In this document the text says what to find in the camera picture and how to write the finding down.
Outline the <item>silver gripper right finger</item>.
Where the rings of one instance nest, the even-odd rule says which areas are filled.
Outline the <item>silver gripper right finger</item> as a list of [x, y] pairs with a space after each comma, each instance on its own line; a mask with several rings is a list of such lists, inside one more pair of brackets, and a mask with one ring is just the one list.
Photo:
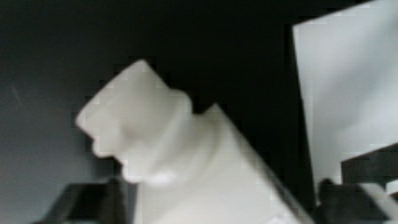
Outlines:
[[318, 185], [316, 224], [398, 224], [398, 201], [371, 183]]

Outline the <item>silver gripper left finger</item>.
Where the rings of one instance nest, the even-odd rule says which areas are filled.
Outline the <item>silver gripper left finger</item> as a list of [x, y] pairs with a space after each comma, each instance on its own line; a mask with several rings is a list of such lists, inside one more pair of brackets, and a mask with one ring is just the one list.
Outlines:
[[34, 224], [133, 224], [137, 187], [121, 179], [73, 183]]

